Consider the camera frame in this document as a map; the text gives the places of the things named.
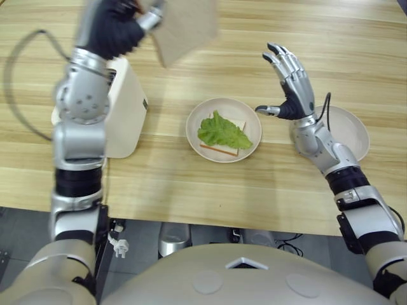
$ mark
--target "green lettuce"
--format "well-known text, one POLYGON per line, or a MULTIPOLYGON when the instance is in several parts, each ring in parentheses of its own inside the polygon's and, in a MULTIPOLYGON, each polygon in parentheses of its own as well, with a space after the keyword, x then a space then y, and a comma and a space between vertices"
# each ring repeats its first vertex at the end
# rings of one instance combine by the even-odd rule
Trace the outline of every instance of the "green lettuce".
POLYGON ((213 118, 202 120, 201 128, 198 130, 198 138, 209 146, 218 144, 248 149, 253 145, 238 126, 222 118, 217 110, 214 111, 213 118))

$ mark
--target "electrical cord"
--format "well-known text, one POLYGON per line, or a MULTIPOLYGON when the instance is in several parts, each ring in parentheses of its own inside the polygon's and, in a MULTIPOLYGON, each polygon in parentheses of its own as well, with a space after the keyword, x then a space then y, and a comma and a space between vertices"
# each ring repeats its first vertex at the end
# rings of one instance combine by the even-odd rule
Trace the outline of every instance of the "electrical cord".
POLYGON ((52 138, 44 134, 43 132, 39 131, 35 126, 33 126, 26 118, 25 116, 21 113, 20 109, 18 108, 18 105, 15 101, 14 94, 13 94, 13 69, 15 62, 18 60, 18 57, 20 56, 21 52, 27 47, 27 45, 38 35, 44 34, 48 40, 51 42, 52 46, 54 49, 58 52, 58 54, 63 57, 66 61, 70 61, 71 59, 69 56, 67 56, 61 45, 59 45, 58 41, 53 37, 49 32, 46 30, 35 30, 34 32, 28 34, 25 36, 23 39, 21 39, 14 49, 11 51, 10 55, 6 59, 6 64, 4 66, 4 73, 3 73, 3 79, 4 79, 4 97, 6 99, 7 104, 9 105, 12 113, 14 116, 23 124, 25 127, 27 127, 32 133, 40 136, 41 138, 47 140, 47 141, 52 141, 52 138))
POLYGON ((401 217, 400 213, 397 210, 394 210, 392 207, 389 206, 389 209, 399 217, 400 224, 401 224, 401 229, 403 230, 403 233, 406 232, 406 225, 404 223, 404 219, 401 217))
POLYGON ((322 117, 324 116, 325 109, 327 110, 326 113, 326 123, 328 126, 328 130, 331 131, 331 125, 329 124, 329 106, 331 105, 331 92, 328 92, 325 96, 325 102, 324 102, 324 107, 322 107, 322 112, 319 118, 317 119, 317 122, 319 122, 322 117))
POLYGON ((281 250, 285 251, 286 247, 289 247, 289 248, 293 249, 298 256, 303 257, 304 252, 300 248, 294 246, 292 243, 289 243, 289 241, 296 240, 296 239, 300 238, 301 236, 303 236, 303 234, 296 233, 294 235, 294 237, 289 238, 287 240, 275 240, 276 243, 281 242, 281 244, 277 246, 277 249, 281 249, 281 250))

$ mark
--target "wood grain tabletop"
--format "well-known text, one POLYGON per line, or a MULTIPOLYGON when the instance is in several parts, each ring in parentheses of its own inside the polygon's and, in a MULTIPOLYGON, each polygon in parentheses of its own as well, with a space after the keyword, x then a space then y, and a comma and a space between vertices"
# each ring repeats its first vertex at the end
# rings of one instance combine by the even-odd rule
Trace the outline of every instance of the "wood grain tabletop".
MULTIPOLYGON (((50 30, 70 53, 81 7, 81 0, 3 3, 0 69, 35 29, 50 30)), ((289 122, 261 116, 262 143, 238 163, 207 161, 186 140, 188 114, 208 98, 235 98, 251 107, 284 101, 277 76, 261 58, 273 41, 300 58, 317 105, 331 92, 331 105, 366 125, 371 148, 362 168, 407 219, 406 24, 390 0, 220 0, 219 37, 171 69, 160 66, 146 38, 128 59, 150 107, 135 153, 111 160, 110 216, 339 235, 333 195, 295 151, 289 122)), ((21 111, 49 135, 52 91, 64 65, 39 37, 13 73, 21 111)), ((52 144, 22 126, 0 95, 0 206, 49 211, 52 187, 52 144)))

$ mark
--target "floor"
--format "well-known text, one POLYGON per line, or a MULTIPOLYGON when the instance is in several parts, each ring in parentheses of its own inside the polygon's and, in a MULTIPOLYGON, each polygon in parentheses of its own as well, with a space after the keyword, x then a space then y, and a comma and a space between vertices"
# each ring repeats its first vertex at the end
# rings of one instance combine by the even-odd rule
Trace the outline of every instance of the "floor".
MULTIPOLYGON (((12 284, 34 254, 48 243, 47 224, 48 213, 0 208, 0 251, 10 254, 0 292, 12 284)), ((120 238, 127 239, 130 251, 125 259, 112 258, 102 299, 155 263, 159 230, 159 222, 127 221, 120 238)), ((194 245, 228 242, 224 227, 192 226, 191 233, 194 245)), ((273 235, 278 240, 293 236, 278 232, 273 235)), ((363 257, 349 252, 341 238, 305 234, 293 241, 293 245, 302 249, 307 259, 371 287, 363 257)))

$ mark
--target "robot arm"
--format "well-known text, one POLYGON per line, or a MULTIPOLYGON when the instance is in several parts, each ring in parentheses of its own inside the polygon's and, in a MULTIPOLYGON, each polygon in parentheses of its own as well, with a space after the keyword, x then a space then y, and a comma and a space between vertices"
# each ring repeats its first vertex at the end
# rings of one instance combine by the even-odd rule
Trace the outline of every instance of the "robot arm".
POLYGON ((55 188, 50 235, 1 304, 96 304, 95 244, 106 238, 102 205, 104 120, 109 112, 107 60, 131 51, 162 19, 163 1, 134 19, 133 0, 92 0, 84 11, 65 78, 55 89, 55 188))
POLYGON ((314 93, 300 61, 283 46, 268 43, 268 49, 274 54, 264 53, 263 58, 275 69, 287 100, 279 107, 259 106, 256 111, 292 120, 291 138, 297 151, 321 171, 334 193, 348 249, 366 256, 377 292, 405 302, 407 243, 400 224, 350 149, 316 118, 314 93))

